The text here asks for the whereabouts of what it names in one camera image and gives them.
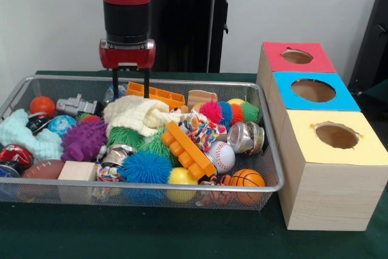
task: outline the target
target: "table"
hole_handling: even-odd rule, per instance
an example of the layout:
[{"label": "table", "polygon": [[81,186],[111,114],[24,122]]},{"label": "table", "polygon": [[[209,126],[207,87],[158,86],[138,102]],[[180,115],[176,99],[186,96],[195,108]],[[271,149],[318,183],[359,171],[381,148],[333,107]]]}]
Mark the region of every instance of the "table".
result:
[{"label": "table", "polygon": [[[59,72],[38,72],[59,74]],[[109,72],[61,72],[109,76]],[[126,76],[141,77],[137,73]],[[152,78],[255,82],[254,74]],[[0,203],[1,258],[386,258],[388,192],[365,232],[288,231],[277,194],[259,212]]]}]

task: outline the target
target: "football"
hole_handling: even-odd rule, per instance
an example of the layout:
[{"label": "football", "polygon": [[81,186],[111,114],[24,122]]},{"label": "football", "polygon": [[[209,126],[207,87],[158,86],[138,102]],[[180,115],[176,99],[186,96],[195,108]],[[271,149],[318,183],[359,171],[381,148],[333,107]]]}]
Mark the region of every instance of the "football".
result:
[{"label": "football", "polygon": [[43,160],[24,171],[22,178],[58,179],[64,164],[61,160]]}]

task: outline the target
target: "purple spiky ball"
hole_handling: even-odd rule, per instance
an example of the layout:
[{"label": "purple spiky ball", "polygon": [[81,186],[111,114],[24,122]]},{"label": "purple spiky ball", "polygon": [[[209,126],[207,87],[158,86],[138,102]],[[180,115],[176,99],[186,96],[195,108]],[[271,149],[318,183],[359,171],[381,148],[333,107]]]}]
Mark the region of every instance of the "purple spiky ball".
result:
[{"label": "purple spiky ball", "polygon": [[105,131],[108,124],[102,118],[81,121],[67,131],[61,146],[65,149],[63,161],[86,161],[95,158],[107,142]]}]

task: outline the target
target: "circular hole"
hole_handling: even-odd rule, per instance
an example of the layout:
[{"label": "circular hole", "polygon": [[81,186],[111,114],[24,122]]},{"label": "circular hole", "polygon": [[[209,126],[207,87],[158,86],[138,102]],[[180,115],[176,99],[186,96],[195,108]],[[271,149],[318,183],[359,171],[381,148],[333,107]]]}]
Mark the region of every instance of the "circular hole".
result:
[{"label": "circular hole", "polygon": [[358,143],[357,134],[342,124],[320,124],[315,127],[315,133],[322,142],[334,148],[351,149]]},{"label": "circular hole", "polygon": [[328,83],[314,79],[299,79],[291,85],[292,91],[313,103],[325,103],[332,100],[336,93]]},{"label": "circular hole", "polygon": [[287,49],[281,54],[283,58],[294,64],[308,64],[313,60],[313,56],[301,50]]}]

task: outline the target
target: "orange lego brick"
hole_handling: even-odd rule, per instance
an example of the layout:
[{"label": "orange lego brick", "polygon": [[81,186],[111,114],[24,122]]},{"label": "orange lego brick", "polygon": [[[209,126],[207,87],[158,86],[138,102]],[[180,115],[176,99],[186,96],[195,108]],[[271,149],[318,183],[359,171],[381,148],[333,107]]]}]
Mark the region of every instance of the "orange lego brick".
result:
[{"label": "orange lego brick", "polygon": [[[144,85],[135,82],[128,82],[127,95],[144,96]],[[170,107],[170,110],[175,107],[180,108],[185,104],[184,95],[154,87],[150,87],[150,99],[163,101]]]},{"label": "orange lego brick", "polygon": [[183,167],[189,170],[195,179],[204,175],[211,177],[216,173],[212,162],[197,148],[188,136],[173,121],[166,125],[167,131],[162,135],[164,144],[170,147]]}]

